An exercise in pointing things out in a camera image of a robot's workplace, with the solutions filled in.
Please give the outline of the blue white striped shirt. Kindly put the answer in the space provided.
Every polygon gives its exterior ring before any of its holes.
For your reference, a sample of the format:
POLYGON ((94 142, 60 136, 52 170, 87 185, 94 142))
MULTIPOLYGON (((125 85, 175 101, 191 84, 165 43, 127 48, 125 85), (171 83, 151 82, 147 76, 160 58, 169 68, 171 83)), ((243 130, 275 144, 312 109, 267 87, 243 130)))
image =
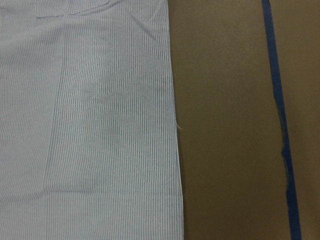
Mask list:
POLYGON ((182 240, 166 0, 0 3, 0 237, 182 240))

